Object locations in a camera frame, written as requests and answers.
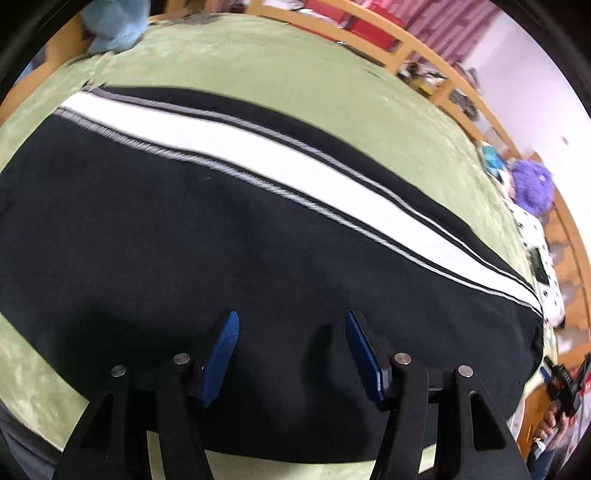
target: white wall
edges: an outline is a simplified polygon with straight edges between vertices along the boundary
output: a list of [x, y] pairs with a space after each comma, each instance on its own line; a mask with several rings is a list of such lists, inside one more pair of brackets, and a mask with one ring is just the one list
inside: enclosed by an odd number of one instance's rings
[[[484, 101], [519, 150], [538, 152], [554, 174], [591, 257], [591, 119], [574, 90], [535, 40], [505, 14], [465, 64], [477, 68]], [[479, 127], [488, 128], [486, 122]]]

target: dalmatian print fabric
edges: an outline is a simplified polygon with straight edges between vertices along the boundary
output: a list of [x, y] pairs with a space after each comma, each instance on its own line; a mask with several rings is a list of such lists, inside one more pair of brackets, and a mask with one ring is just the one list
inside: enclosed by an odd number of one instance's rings
[[544, 227], [540, 221], [532, 214], [526, 212], [523, 208], [513, 202], [506, 201], [508, 209], [513, 214], [519, 233], [523, 240], [523, 246], [531, 256], [533, 250], [540, 252], [540, 258], [548, 283], [536, 282], [536, 290], [542, 304], [544, 320], [552, 327], [557, 327], [564, 320], [564, 300], [558, 287], [558, 278], [554, 270], [554, 263], [548, 251], [548, 243], [544, 236]]

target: green blanket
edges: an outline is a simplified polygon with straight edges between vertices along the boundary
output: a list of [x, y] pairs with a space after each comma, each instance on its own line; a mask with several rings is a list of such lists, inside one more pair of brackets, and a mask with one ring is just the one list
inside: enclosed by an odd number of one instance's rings
[[[132, 50], [78, 59], [55, 72], [0, 129], [0, 169], [89, 79], [209, 90], [287, 113], [354, 145], [461, 217], [531, 278], [514, 221], [473, 144], [453, 120], [395, 76], [279, 22], [226, 14], [190, 23], [153, 25]], [[1, 315], [0, 365], [0, 398], [25, 425], [62, 449], [86, 400]], [[426, 465], [432, 456], [427, 449]], [[368, 478], [372, 463], [308, 468], [255, 459], [230, 462], [218, 454], [210, 458], [217, 478], [235, 478], [236, 471], [241, 478], [258, 479]], [[247, 471], [256, 473], [250, 477]]]

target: pink curtain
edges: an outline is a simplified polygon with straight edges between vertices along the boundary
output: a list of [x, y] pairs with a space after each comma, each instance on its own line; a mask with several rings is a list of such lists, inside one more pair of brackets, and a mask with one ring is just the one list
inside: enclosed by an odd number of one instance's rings
[[501, 14], [489, 0], [381, 0], [379, 4], [450, 64], [464, 60]]

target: red object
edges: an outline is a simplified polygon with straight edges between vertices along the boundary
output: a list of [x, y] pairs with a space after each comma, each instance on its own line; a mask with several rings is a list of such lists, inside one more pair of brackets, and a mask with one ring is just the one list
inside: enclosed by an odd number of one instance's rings
[[345, 15], [348, 15], [342, 10], [333, 7], [332, 5], [325, 4], [320, 0], [306, 0], [304, 7], [314, 10], [314, 12], [324, 17], [331, 18], [338, 24], [340, 24], [345, 19]]
[[[386, 20], [390, 20], [392, 23], [397, 24], [399, 27], [404, 27], [404, 22], [402, 20], [392, 15], [388, 10], [379, 6], [377, 3], [371, 2], [369, 5], [366, 4], [364, 6], [368, 10], [377, 13], [380, 17], [384, 17]], [[353, 20], [353, 25], [348, 28], [348, 30], [383, 50], [388, 50], [392, 46], [394, 40], [396, 40], [384, 30], [380, 30], [378, 27], [374, 27], [372, 24], [359, 18]]]

